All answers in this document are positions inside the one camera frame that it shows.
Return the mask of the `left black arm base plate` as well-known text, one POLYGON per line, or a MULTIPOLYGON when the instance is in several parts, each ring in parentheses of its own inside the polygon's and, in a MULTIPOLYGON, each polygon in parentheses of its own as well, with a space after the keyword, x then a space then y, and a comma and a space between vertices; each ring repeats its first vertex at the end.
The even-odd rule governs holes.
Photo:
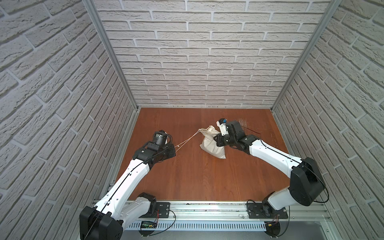
POLYGON ((141 216, 141 218, 148 219, 168 219, 170 213, 170 203, 169 202, 156 202, 151 203, 149 211, 141 216))

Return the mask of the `cream cloth drawstring bag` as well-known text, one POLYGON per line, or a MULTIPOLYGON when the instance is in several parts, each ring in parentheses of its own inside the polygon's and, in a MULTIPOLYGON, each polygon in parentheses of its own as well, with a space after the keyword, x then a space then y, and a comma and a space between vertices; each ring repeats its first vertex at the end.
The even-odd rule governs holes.
POLYGON ((194 136, 196 136, 199 133, 203 134, 204 136, 203 142, 200 144, 200 147, 202 150, 204 150, 208 154, 218 159, 226 159, 225 148, 218 147, 216 141, 214 140, 214 137, 217 137, 218 135, 221 134, 219 131, 215 129, 214 126, 209 126, 205 129, 204 128, 199 129, 190 138, 176 145, 176 148, 177 148, 176 152, 180 150, 188 141, 190 141, 194 136))

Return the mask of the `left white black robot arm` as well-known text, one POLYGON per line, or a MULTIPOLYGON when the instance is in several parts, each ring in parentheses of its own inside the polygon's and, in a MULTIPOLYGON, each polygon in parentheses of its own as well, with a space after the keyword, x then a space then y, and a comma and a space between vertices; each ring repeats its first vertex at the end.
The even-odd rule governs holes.
POLYGON ((175 157, 176 150, 170 134, 161 130, 153 139, 137 149, 129 166, 113 187, 93 207, 84 207, 80 213, 80 240, 119 240, 124 230, 146 214, 153 214, 156 198, 142 193, 126 205, 140 181, 152 167, 175 157))

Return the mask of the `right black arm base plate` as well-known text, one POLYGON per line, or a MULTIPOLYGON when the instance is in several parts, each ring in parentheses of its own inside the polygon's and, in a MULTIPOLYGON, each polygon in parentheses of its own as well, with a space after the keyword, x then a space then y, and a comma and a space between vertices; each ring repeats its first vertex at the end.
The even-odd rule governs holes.
POLYGON ((273 209, 269 204, 247 202, 247 213, 250 219, 288 219, 288 212, 285 208, 281 210, 273 209))

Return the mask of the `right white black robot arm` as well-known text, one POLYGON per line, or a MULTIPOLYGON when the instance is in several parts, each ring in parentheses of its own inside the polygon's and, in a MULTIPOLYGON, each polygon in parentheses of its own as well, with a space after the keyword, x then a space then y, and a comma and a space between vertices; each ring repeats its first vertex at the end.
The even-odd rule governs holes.
POLYGON ((254 135, 246 135, 237 121, 226 119, 217 121, 220 133, 214 137, 218 147, 229 146, 248 155, 259 158, 290 179, 290 185, 273 192, 262 201, 262 211, 266 216, 291 205, 310 206, 326 191, 326 185, 315 160, 301 159, 268 145, 254 135))

